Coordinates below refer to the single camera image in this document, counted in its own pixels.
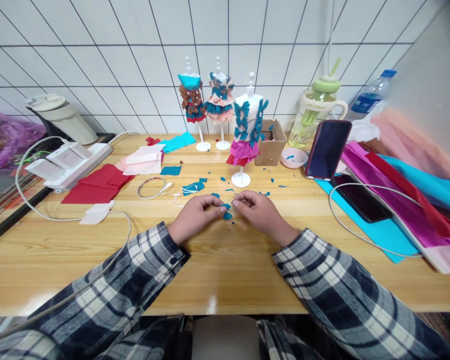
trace round stand base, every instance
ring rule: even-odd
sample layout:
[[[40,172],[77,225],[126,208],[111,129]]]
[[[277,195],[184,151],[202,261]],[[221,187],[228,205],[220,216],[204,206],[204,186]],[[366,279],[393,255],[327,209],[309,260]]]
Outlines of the round stand base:
[[[207,151],[208,149],[210,149],[212,147],[212,145],[210,145],[210,143],[209,142],[199,142],[197,145],[196,145],[196,149],[198,150],[198,151]]]
[[[219,141],[216,143],[216,148],[218,150],[227,150],[230,148],[230,143],[228,141]]]
[[[247,187],[250,182],[250,176],[244,172],[236,172],[231,176],[231,183],[238,188]]]

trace power strip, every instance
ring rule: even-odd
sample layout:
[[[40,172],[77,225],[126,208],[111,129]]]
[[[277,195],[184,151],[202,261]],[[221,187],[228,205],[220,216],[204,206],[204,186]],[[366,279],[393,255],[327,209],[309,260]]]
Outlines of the power strip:
[[[55,189],[56,193],[71,190],[77,185],[80,179],[91,172],[112,152],[112,148],[106,143],[93,144],[87,150],[91,152],[91,157],[84,159],[75,168],[65,170],[65,173],[58,179],[54,181],[45,181],[44,185],[51,189]]]

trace red phone case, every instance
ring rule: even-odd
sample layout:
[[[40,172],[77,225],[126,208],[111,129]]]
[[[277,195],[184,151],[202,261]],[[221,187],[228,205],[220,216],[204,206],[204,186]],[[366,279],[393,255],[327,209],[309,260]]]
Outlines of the red phone case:
[[[305,168],[305,176],[309,179],[321,179],[321,180],[330,180],[331,179],[331,177],[310,176],[307,174],[309,171],[310,163],[312,162],[312,158],[314,156],[315,146],[317,145],[317,140],[319,138],[320,131],[322,129],[323,124],[325,124],[325,123],[348,124],[348,131],[346,132],[346,136],[344,137],[343,146],[341,147],[341,151],[340,151],[340,157],[342,156],[342,153],[344,152],[345,145],[347,145],[347,139],[349,138],[350,130],[352,130],[352,123],[347,120],[323,120],[321,123],[318,124],[318,127],[316,128],[315,138],[313,139],[313,144],[311,145],[310,156],[308,157],[308,162],[306,163],[306,168]],[[337,161],[335,164],[335,168],[333,169],[334,174],[337,171],[338,166],[339,166],[339,162]]]

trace white mannequin stand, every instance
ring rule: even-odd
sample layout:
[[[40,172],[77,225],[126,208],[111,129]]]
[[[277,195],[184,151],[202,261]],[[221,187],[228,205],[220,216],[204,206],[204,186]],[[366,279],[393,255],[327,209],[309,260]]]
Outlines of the white mannequin stand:
[[[221,82],[224,82],[227,80],[227,76],[222,72],[222,68],[220,67],[220,56],[216,57],[216,72],[213,74],[213,76],[220,80]],[[218,141],[216,143],[216,148],[218,150],[227,150],[230,148],[230,143],[228,141],[225,141],[224,139],[224,123],[222,122],[220,124],[220,132],[221,132],[221,141]]]
[[[189,57],[185,57],[186,60],[186,73],[182,74],[185,76],[191,76],[194,78],[199,78],[200,75],[192,72],[192,68],[190,67]],[[212,147],[209,142],[204,141],[204,135],[202,134],[202,128],[200,127],[200,121],[197,121],[196,125],[198,126],[198,133],[200,134],[200,142],[196,145],[196,149],[200,152],[205,152]]]
[[[250,73],[250,85],[246,88],[246,93],[235,99],[238,105],[243,106],[244,102],[248,101],[250,105],[258,104],[264,97],[255,94],[255,87],[253,86],[255,74]],[[238,188],[244,188],[250,185],[250,176],[244,172],[244,167],[240,166],[240,172],[236,172],[231,176],[231,183]]]

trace cardboard box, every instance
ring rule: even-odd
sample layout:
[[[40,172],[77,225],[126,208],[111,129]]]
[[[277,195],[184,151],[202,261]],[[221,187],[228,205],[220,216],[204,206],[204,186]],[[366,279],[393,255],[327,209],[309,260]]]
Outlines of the cardboard box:
[[[282,125],[276,119],[264,119],[261,133],[265,135],[266,141],[261,140],[258,144],[260,154],[255,159],[255,165],[276,166],[287,143],[287,137],[282,129]]]

